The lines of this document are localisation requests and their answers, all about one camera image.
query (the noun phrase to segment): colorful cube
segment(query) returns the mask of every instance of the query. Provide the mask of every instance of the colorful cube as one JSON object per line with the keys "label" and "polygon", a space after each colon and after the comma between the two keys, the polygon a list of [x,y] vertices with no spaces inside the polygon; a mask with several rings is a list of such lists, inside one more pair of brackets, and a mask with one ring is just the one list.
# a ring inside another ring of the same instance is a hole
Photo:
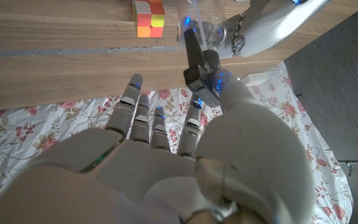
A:
{"label": "colorful cube", "polygon": [[132,0],[137,37],[162,37],[165,11],[162,0]]}

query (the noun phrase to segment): white fabric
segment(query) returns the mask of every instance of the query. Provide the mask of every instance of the white fabric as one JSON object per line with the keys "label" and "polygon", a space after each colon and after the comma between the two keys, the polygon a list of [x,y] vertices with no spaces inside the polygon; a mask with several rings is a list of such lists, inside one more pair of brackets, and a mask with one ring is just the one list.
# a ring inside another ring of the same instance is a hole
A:
{"label": "white fabric", "polygon": [[[295,97],[284,63],[271,69],[269,75],[274,78],[250,90],[260,104],[292,128],[305,147],[316,195],[310,222],[348,223],[353,201],[345,173]],[[178,88],[146,94],[150,96],[150,115],[156,106],[164,108],[168,138],[175,152],[191,93],[187,88]],[[97,98],[0,111],[0,193],[31,158],[84,129],[103,128],[119,99]],[[220,108],[203,105],[200,132],[220,114]]]}

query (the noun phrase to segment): blue led light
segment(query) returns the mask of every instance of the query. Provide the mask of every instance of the blue led light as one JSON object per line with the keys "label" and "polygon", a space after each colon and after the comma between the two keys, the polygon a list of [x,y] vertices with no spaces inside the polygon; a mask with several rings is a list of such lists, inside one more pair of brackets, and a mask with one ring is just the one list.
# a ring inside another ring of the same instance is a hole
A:
{"label": "blue led light", "polygon": [[189,24],[189,22],[190,22],[190,16],[188,16],[188,17],[186,18],[186,20],[185,20],[185,25],[187,26],[187,25]]}

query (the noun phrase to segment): plastic bottle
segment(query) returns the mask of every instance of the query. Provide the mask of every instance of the plastic bottle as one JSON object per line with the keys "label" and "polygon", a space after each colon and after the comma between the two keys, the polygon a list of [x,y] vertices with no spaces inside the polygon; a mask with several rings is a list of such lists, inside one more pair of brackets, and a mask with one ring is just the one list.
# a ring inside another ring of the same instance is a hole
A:
{"label": "plastic bottle", "polygon": [[178,41],[185,46],[183,33],[193,29],[202,50],[216,50],[226,37],[224,0],[177,0]]}

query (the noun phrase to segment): wooden shelf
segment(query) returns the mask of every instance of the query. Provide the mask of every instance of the wooden shelf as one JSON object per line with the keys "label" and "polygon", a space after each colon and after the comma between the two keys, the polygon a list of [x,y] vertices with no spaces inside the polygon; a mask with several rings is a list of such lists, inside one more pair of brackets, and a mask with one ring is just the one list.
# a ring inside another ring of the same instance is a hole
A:
{"label": "wooden shelf", "polygon": [[[163,37],[138,39],[130,0],[0,0],[0,50],[178,46],[176,2],[163,3]],[[225,7],[230,17],[249,3]],[[357,11],[358,1],[334,0],[274,49],[222,65],[239,77],[266,71]],[[0,109],[120,95],[133,73],[144,91],[177,88],[187,66],[184,52],[0,57]]]}

